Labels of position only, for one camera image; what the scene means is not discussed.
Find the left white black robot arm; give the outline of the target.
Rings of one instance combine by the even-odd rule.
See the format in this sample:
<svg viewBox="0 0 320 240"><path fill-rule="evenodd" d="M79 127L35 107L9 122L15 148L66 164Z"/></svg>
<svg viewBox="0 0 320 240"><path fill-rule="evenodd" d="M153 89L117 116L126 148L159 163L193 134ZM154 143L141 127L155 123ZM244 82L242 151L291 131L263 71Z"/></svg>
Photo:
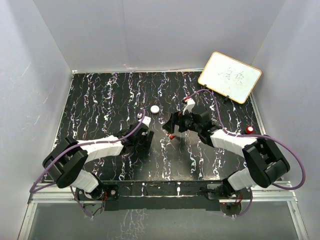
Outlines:
<svg viewBox="0 0 320 240"><path fill-rule="evenodd" d="M150 149L154 131L148 124L132 124L96 141L75 140L66 137L42 162L58 188L73 187L86 192L93 200L103 195L103 184L93 173L83 170L93 160L121 156L129 153L145 153Z"/></svg>

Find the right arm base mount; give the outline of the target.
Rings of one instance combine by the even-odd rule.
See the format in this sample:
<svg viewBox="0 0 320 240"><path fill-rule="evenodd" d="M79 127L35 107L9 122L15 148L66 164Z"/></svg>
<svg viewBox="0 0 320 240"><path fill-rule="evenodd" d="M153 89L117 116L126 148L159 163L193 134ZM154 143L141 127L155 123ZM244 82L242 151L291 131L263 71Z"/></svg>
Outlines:
<svg viewBox="0 0 320 240"><path fill-rule="evenodd" d="M200 187L199 190L209 200L249 200L251 193L245 188L242 190L233 190L228 185L222 183L210 183Z"/></svg>

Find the white earbud charging case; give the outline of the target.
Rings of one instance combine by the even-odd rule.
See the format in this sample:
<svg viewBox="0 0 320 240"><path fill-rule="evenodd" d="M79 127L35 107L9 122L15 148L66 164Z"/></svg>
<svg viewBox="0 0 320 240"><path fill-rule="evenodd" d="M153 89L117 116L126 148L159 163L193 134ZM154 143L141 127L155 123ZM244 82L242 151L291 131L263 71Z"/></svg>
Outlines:
<svg viewBox="0 0 320 240"><path fill-rule="evenodd" d="M152 114L157 114L157 113L159 113L159 111L160 111L160 107L157 106L157 105L152 105L152 106L150 107L150 112L151 112Z"/></svg>

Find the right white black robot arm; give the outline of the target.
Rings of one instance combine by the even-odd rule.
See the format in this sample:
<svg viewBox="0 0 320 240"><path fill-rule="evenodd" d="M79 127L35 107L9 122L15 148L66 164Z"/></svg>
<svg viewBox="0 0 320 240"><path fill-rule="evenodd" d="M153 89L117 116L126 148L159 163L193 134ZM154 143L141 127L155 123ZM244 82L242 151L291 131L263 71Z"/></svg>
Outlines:
<svg viewBox="0 0 320 240"><path fill-rule="evenodd" d="M172 134L176 126L180 133L196 132L204 144L244 158L246 168L232 173L223 180L223 194L230 199L239 195L244 188L256 185L267 188L290 170L288 161L272 140L263 137L232 136L214 124L207 111L172 113L162 128Z"/></svg>

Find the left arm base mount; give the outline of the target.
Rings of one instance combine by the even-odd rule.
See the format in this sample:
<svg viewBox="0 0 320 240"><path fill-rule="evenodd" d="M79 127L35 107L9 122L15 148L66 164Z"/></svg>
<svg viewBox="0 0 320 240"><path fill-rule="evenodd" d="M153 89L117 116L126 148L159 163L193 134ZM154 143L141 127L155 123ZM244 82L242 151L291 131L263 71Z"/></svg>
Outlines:
<svg viewBox="0 0 320 240"><path fill-rule="evenodd" d="M117 201L119 198L119 186L116 184L103 184L90 193L76 188L75 195L80 201Z"/></svg>

